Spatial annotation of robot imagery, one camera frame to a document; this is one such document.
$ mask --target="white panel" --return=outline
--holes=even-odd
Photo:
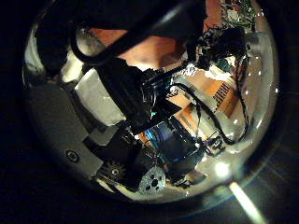
[[[85,74],[75,90],[85,108],[106,126],[115,125],[125,119],[95,69],[91,69]]]

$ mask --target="metal gear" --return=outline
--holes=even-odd
[[[160,167],[150,168],[139,183],[139,193],[144,195],[157,194],[165,187],[165,173]]]
[[[101,168],[102,174],[106,177],[118,181],[125,176],[124,165],[118,161],[109,161]]]

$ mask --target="screw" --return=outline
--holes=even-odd
[[[72,162],[78,162],[78,154],[73,150],[67,150],[65,153],[66,157]]]

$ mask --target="dark background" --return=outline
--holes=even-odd
[[[259,160],[266,165],[245,192],[271,223],[297,223],[299,2],[259,2],[278,43],[282,84],[273,124],[248,172],[263,152],[274,154]],[[196,208],[189,213],[183,205],[120,203],[83,188],[56,166],[36,140],[21,96],[25,38],[43,5],[35,0],[0,5],[0,223],[249,223],[235,198],[197,215],[190,214]]]

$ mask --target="black cable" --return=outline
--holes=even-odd
[[[172,22],[177,15],[193,7],[199,0],[162,1],[143,20],[139,21],[128,33],[116,40],[112,45],[95,56],[88,56],[81,52],[77,44],[77,29],[80,22],[70,22],[70,46],[74,54],[84,63],[101,66],[109,60],[119,56],[126,50],[145,40],[151,34],[161,30]]]
[[[220,133],[221,133],[221,136],[222,136],[222,138],[223,138],[223,141],[227,144],[227,145],[233,145],[233,144],[235,144],[235,141],[234,140],[231,140],[230,138],[228,138],[226,135],[225,135],[225,133],[224,133],[224,131],[223,131],[223,129],[222,129],[222,127],[221,127],[221,125],[220,125],[220,123],[219,123],[219,121],[218,121],[218,119],[217,119],[217,117],[215,116],[215,114],[210,110],[210,108],[204,103],[204,102],[202,102],[187,86],[185,86],[184,84],[181,84],[181,83],[175,83],[175,84],[173,84],[172,86],[177,86],[177,87],[179,87],[180,89],[182,89],[183,91],[185,91],[186,93],[188,93],[192,98],[193,98],[193,100],[198,104],[198,105],[200,105],[201,106],[201,108],[203,109],[203,110],[205,110],[206,111],[206,113],[212,118],[212,120],[213,120],[213,122],[214,122],[214,125],[215,125],[215,127],[220,131]]]
[[[237,63],[237,67],[235,69],[235,86],[236,86],[236,94],[240,100],[240,103],[242,105],[242,112],[243,112],[243,116],[244,116],[244,119],[245,119],[245,128],[244,128],[244,132],[242,133],[242,135],[239,137],[238,141],[241,141],[247,131],[248,131],[248,128],[249,128],[249,115],[248,115],[248,112],[247,112],[247,108],[246,108],[246,105],[245,105],[245,102],[244,102],[244,99],[242,97],[242,92],[240,90],[240,84],[239,84],[239,67],[240,67],[240,64],[243,63],[243,60],[240,60],[240,62]]]

